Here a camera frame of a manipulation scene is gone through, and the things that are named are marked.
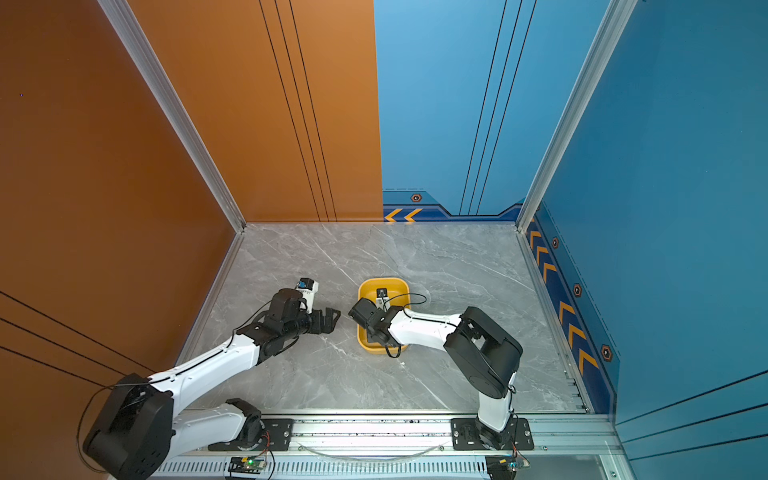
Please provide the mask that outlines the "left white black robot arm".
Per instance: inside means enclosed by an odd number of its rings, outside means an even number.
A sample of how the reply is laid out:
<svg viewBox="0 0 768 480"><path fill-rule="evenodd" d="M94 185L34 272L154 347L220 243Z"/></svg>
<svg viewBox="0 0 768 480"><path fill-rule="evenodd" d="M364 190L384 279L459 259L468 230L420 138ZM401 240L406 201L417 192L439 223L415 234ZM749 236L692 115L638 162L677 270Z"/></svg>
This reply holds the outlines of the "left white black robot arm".
<svg viewBox="0 0 768 480"><path fill-rule="evenodd" d="M305 335L334 331L341 313L314 307L315 283L302 279L259 307L219 346L148 377L130 374L109 396L89 432L76 433L83 463L115 479L147 479L170 458L203 447L249 451L269 447L261 411L240 398L202 410L192 403Z"/></svg>

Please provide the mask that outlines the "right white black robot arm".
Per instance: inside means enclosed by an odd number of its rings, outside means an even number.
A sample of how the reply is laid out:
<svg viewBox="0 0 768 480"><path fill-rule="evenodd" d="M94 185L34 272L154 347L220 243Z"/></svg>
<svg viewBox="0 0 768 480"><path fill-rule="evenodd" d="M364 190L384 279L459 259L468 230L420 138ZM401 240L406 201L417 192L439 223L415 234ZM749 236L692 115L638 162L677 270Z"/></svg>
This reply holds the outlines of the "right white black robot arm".
<svg viewBox="0 0 768 480"><path fill-rule="evenodd" d="M445 352L478 392L480 441L494 450L514 447L513 396L523 347L484 311L470 306L461 314L426 314L362 298L349 316L386 352L406 346Z"/></svg>

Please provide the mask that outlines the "yellow plastic bin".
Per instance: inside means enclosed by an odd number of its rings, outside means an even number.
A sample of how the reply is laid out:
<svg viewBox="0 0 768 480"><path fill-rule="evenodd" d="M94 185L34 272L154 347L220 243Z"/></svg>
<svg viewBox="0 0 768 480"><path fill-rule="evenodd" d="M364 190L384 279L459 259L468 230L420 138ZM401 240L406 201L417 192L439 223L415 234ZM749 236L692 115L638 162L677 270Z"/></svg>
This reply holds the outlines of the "yellow plastic bin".
<svg viewBox="0 0 768 480"><path fill-rule="evenodd" d="M358 288L358 298L376 299L376 289L387 288L392 306L405 306L410 301L410 289L405 280L397 277L371 278ZM364 327L357 327L358 343L370 354L385 355L385 347L374 341Z"/></svg>

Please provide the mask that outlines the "left green circuit board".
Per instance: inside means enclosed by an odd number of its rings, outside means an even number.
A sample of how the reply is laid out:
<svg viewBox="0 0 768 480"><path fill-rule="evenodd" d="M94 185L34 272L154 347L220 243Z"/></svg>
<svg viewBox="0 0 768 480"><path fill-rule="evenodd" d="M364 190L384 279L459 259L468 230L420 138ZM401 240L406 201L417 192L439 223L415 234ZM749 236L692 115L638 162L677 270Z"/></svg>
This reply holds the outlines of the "left green circuit board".
<svg viewBox="0 0 768 480"><path fill-rule="evenodd" d="M268 462L256 456L231 457L227 467L230 477L250 478L263 474L268 468Z"/></svg>

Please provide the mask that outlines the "green circuit board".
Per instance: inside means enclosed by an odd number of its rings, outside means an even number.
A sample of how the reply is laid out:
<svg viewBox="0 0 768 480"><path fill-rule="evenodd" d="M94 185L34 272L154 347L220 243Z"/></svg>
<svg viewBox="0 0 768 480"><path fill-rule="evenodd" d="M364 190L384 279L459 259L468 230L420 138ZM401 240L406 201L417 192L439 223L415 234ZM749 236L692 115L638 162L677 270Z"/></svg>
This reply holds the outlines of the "green circuit board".
<svg viewBox="0 0 768 480"><path fill-rule="evenodd" d="M520 470L530 467L523 456L486 456L485 463L490 480L514 480Z"/></svg>
<svg viewBox="0 0 768 480"><path fill-rule="evenodd" d="M268 462L256 456L231 457L227 467L230 477L250 478L263 474L268 468Z"/></svg>

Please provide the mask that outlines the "right green circuit board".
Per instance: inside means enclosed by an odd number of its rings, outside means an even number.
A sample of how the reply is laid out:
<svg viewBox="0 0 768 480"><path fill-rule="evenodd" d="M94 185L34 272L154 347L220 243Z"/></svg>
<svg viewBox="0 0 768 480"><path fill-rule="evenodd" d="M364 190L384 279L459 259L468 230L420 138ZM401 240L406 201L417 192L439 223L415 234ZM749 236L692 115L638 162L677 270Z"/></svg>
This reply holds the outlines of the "right green circuit board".
<svg viewBox="0 0 768 480"><path fill-rule="evenodd" d="M523 456L486 456L485 463L490 480L514 480L520 470L530 467Z"/></svg>

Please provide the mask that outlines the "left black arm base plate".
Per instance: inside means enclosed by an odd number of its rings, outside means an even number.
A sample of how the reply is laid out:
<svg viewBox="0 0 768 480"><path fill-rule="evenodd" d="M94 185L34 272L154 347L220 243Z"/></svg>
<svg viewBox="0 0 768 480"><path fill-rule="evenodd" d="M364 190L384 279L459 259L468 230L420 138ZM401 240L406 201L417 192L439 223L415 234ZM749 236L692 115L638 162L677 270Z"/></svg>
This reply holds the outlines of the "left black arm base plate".
<svg viewBox="0 0 768 480"><path fill-rule="evenodd" d="M290 418L267 418L248 420L238 436L228 442L218 442L207 447L208 451L285 452L289 450L294 420Z"/></svg>

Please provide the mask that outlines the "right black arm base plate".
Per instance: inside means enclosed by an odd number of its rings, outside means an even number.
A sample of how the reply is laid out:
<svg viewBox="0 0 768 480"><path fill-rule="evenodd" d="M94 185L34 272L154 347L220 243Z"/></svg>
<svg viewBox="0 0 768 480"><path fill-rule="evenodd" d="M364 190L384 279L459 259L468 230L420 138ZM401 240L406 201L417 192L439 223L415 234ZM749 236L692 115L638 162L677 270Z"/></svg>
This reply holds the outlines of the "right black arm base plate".
<svg viewBox="0 0 768 480"><path fill-rule="evenodd" d="M535 448L529 422L521 417L510 418L501 432L476 418L453 418L450 427L453 448L457 451L532 451Z"/></svg>

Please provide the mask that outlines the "aluminium front rail frame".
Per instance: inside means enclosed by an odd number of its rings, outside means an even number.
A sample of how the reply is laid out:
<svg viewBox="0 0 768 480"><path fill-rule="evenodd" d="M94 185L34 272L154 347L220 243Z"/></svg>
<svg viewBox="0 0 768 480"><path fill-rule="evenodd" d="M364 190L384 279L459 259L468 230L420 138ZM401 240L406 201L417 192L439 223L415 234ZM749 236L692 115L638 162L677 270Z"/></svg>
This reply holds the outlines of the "aluminium front rail frame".
<svg viewBox="0 0 768 480"><path fill-rule="evenodd" d="M156 479L489 479L486 456L523 456L530 467L515 479L631 479L634 474L613 425L604 415L524 413L532 451L453 448L443 412L289 414L294 420L288 451L197 450L165 461ZM231 457L256 456L267 470L230 477Z"/></svg>

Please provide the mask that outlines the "left aluminium corner post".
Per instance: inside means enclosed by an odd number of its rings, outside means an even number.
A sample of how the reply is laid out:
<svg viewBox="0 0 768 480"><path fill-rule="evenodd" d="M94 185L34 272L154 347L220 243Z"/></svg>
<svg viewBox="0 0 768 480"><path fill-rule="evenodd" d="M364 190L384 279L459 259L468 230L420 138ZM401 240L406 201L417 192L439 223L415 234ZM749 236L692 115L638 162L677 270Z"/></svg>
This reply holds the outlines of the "left aluminium corner post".
<svg viewBox="0 0 768 480"><path fill-rule="evenodd" d="M131 6L124 0L98 4L233 230L242 233L244 215Z"/></svg>

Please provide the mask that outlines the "aluminium corner post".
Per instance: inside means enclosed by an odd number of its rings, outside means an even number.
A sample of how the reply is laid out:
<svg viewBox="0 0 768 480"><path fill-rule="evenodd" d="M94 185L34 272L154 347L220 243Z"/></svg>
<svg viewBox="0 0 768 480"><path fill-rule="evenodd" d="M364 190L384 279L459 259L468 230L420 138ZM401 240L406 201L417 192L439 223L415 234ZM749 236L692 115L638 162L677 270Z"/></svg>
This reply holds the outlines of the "aluminium corner post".
<svg viewBox="0 0 768 480"><path fill-rule="evenodd" d="M540 206L637 3L609 2L522 205L516 221L520 234L527 231Z"/></svg>
<svg viewBox="0 0 768 480"><path fill-rule="evenodd" d="M124 0L98 4L233 230L242 233L244 215L131 6Z"/></svg>

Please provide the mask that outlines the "right aluminium corner post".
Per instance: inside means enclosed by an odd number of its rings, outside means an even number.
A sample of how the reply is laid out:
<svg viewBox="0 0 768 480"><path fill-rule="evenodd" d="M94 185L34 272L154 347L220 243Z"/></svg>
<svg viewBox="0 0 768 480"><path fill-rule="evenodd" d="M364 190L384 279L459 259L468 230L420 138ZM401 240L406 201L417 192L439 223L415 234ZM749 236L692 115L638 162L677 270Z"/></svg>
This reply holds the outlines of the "right aluminium corner post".
<svg viewBox="0 0 768 480"><path fill-rule="evenodd" d="M522 205L516 221L520 234L527 231L540 206L637 3L609 2Z"/></svg>

